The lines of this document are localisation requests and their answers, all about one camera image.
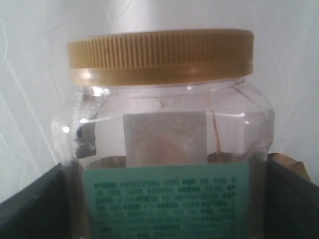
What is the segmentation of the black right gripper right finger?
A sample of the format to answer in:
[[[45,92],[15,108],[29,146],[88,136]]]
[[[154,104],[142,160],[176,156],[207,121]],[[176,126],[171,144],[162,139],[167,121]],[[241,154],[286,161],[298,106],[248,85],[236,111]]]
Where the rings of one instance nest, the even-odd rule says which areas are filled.
[[[319,237],[319,187],[272,159],[267,159],[266,237]]]

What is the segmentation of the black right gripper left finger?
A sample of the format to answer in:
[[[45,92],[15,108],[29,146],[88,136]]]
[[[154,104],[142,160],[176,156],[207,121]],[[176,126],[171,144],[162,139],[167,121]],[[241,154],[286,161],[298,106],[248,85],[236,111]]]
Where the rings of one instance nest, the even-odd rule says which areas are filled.
[[[81,167],[58,164],[0,204],[2,239],[83,239]]]

